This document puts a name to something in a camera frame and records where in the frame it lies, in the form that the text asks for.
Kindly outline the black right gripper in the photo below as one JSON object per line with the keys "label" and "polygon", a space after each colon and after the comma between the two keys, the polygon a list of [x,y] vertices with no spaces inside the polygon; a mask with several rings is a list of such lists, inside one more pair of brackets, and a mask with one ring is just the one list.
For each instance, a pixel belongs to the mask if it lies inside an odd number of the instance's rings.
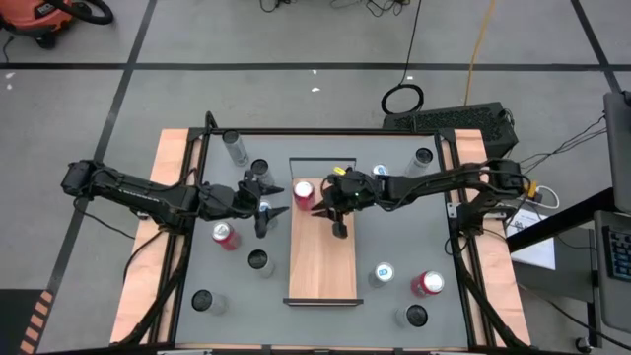
{"label": "black right gripper", "polygon": [[381,198],[379,182],[359,171],[347,172],[344,176],[331,174],[325,178],[328,187],[322,200],[313,206],[321,210],[313,213],[315,217],[332,221],[332,234],[339,239],[348,237],[343,214],[336,210],[362,210],[375,205]]}

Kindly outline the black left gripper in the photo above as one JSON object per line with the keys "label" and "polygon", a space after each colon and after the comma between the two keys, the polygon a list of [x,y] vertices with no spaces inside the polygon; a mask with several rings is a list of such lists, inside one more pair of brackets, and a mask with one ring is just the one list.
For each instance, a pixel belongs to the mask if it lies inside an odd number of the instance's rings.
{"label": "black left gripper", "polygon": [[238,182],[235,208],[239,210],[243,218],[254,215],[255,235],[259,239],[265,238],[267,232],[273,229],[276,218],[289,210],[288,207],[276,207],[257,211],[260,196],[277,194],[283,191],[284,188],[275,186],[269,176],[255,174],[253,171],[246,171],[245,178]]}

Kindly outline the red Fanta soda can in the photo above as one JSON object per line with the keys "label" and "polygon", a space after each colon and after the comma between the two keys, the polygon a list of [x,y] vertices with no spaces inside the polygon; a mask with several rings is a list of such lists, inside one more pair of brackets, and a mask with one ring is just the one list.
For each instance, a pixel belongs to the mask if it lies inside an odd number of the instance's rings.
{"label": "red Fanta soda can", "polygon": [[410,281],[410,289],[417,297],[428,297],[440,294],[445,287],[445,280],[441,273],[427,270],[415,276]]}
{"label": "red Fanta soda can", "polygon": [[315,188],[309,181],[299,180],[293,187],[293,196],[300,210],[309,211],[315,205]]}
{"label": "red Fanta soda can", "polygon": [[211,237],[215,243],[228,251],[236,250],[241,246],[241,234],[225,221],[214,224]]}

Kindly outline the white Celsius can orange print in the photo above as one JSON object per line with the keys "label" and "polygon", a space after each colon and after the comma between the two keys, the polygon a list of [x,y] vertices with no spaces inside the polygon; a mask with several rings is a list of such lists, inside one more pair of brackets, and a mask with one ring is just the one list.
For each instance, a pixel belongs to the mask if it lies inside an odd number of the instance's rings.
{"label": "white Celsius can orange print", "polygon": [[260,278],[270,278],[275,270],[275,263],[263,249],[251,251],[247,257],[247,263]]}
{"label": "white Celsius can orange print", "polygon": [[433,158],[434,155],[428,148],[418,148],[408,163],[404,175],[408,178],[418,178],[425,175]]}
{"label": "white Celsius can orange print", "polygon": [[219,316],[227,311],[228,299],[222,294],[200,289],[193,294],[191,306],[197,312]]}

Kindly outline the white Celsius can blue print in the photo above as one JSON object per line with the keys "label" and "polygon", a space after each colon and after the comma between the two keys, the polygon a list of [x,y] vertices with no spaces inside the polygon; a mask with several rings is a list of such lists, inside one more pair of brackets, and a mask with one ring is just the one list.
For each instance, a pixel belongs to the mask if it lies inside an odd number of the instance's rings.
{"label": "white Celsius can blue print", "polygon": [[222,134],[222,140],[235,165],[245,166],[249,157],[241,134],[237,130],[226,130]]}
{"label": "white Celsius can blue print", "polygon": [[273,186],[275,184],[273,174],[266,160],[264,159],[254,160],[250,165],[250,169],[253,173],[253,177],[255,180],[268,186]]}

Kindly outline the tall white Celsius can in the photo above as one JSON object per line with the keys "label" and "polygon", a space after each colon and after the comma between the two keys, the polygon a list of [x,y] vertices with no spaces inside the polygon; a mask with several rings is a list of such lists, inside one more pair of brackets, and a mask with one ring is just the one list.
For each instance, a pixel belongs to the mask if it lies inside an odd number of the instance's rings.
{"label": "tall white Celsius can", "polygon": [[394,319],[401,327],[423,327],[428,318],[426,309],[418,304],[398,308],[394,312]]}

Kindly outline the black computer case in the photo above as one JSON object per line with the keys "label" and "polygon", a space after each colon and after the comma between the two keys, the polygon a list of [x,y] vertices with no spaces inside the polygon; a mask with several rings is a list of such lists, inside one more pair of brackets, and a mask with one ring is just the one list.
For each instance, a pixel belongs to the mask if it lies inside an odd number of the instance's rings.
{"label": "black computer case", "polygon": [[421,132],[479,130],[489,158],[504,157],[518,142],[510,112],[499,102],[387,115],[383,129]]}

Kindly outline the white paper sheet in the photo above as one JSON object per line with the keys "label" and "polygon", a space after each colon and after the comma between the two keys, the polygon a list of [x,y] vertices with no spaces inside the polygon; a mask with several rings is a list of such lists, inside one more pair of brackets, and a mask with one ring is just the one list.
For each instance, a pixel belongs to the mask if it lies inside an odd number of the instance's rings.
{"label": "white paper sheet", "polygon": [[[520,232],[546,218],[546,215],[533,210],[521,209],[516,214],[512,222],[506,227],[506,235],[510,238],[513,234],[516,234],[517,232]],[[518,251],[512,251],[511,258],[512,261],[532,266],[546,268],[549,270],[556,269],[555,247],[552,238]]]}

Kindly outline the black desk bar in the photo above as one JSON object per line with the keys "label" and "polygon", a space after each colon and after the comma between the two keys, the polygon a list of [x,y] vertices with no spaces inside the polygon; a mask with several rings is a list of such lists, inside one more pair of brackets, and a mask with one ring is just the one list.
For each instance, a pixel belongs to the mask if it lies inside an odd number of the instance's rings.
{"label": "black desk bar", "polygon": [[509,252],[525,249],[591,222],[597,211],[615,212],[614,189],[607,188],[507,238]]}

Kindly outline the black keyboard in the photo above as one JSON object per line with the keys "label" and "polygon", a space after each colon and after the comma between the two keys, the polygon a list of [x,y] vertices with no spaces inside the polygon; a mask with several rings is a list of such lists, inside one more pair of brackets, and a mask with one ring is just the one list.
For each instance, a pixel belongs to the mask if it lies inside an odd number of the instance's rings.
{"label": "black keyboard", "polygon": [[604,259],[610,278],[631,282],[631,233],[602,228]]}

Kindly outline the grey keyboard tray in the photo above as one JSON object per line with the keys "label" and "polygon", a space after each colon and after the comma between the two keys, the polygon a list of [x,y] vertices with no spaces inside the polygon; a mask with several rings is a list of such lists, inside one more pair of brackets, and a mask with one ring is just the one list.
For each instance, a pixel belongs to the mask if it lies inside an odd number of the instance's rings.
{"label": "grey keyboard tray", "polygon": [[614,329],[631,333],[631,282],[610,278],[604,259],[602,228],[631,233],[631,217],[597,211],[594,215],[597,271],[603,322]]}

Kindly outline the grey monitor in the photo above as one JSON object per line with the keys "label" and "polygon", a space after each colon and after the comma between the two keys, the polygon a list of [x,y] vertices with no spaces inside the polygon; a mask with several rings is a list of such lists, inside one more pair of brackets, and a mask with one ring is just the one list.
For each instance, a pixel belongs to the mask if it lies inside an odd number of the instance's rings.
{"label": "grey monitor", "polygon": [[631,214],[631,92],[603,96],[614,204]]}

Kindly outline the orange shop vacuum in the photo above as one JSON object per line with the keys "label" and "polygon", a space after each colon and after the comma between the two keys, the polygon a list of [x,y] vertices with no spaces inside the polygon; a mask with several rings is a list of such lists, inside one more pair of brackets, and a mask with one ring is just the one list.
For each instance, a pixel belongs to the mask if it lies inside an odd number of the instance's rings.
{"label": "orange shop vacuum", "polygon": [[74,20],[104,26],[114,15],[104,0],[0,0],[0,29],[30,37],[43,49],[52,49]]}

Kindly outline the black aluminium table frame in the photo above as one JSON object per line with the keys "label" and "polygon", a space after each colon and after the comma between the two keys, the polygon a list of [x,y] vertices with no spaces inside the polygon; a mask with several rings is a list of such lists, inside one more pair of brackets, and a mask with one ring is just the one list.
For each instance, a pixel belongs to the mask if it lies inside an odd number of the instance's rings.
{"label": "black aluminium table frame", "polygon": [[[440,145],[438,151],[442,152],[442,163],[444,168],[454,167],[464,163],[464,161],[478,161],[486,158],[482,135],[479,130],[472,129],[451,129],[441,128],[438,130],[423,131],[420,133],[409,133],[405,131],[380,130],[369,128],[234,128],[240,133],[248,135],[274,135],[274,136],[332,136],[332,137],[354,137],[362,136],[367,139],[371,137],[420,137],[431,136],[434,134]],[[207,146],[204,146],[201,134],[197,135],[202,128],[186,129],[164,129],[160,136],[159,146],[155,162],[153,164],[151,179],[159,182],[172,182],[175,178],[175,168],[199,167],[205,163],[208,152]],[[446,201],[464,202],[472,200],[476,197],[473,189],[460,188],[450,191],[446,195]],[[448,246],[458,245],[463,248],[460,255],[463,269],[472,273],[471,279],[474,280],[480,295],[484,295],[486,302],[489,303],[485,309],[480,306],[474,295],[469,289],[465,288],[465,284],[459,285],[460,298],[463,300],[462,311],[467,321],[469,321],[470,332],[467,338],[467,350],[475,347],[483,348],[510,348],[506,343],[501,331],[494,326],[488,311],[494,307],[497,313],[497,319],[501,319],[506,329],[509,325],[515,327],[513,336],[523,343],[530,340],[527,335],[526,319],[522,301],[517,291],[517,281],[514,274],[514,268],[510,265],[510,256],[508,247],[505,246],[505,233],[501,231],[503,228],[498,220],[485,222],[483,226],[488,227],[480,237],[462,237],[457,240],[449,240]],[[143,246],[149,241],[149,234],[157,232],[158,227],[154,226],[154,222],[140,222],[137,230],[137,239],[134,242],[133,250]],[[138,340],[139,344],[174,343],[178,327],[179,311],[181,309],[181,294],[185,284],[185,273],[189,265],[189,255],[182,258],[184,250],[189,246],[186,243],[192,241],[192,237],[161,236],[157,238],[156,245],[146,246],[147,254],[140,253],[140,265],[131,266],[132,274],[127,276],[123,284],[116,320],[111,333],[111,346],[117,345],[119,341],[132,333],[132,327],[141,321],[141,311],[149,311],[150,301],[163,292],[166,288],[167,279],[171,277],[176,270],[177,263],[181,260],[184,262],[186,269],[181,272],[181,280],[175,285],[174,289],[168,294],[165,303],[155,314],[152,323],[147,328],[143,337]],[[205,344],[180,344],[175,348],[192,348],[206,347],[215,349],[215,352],[224,351],[255,351],[260,348],[261,353],[270,354],[275,352],[289,353],[352,353],[352,352],[391,352],[392,354],[404,354],[412,352],[429,352],[429,351],[464,351],[465,347],[369,347],[354,345],[306,345],[306,344],[229,344],[229,343],[205,343]]]}

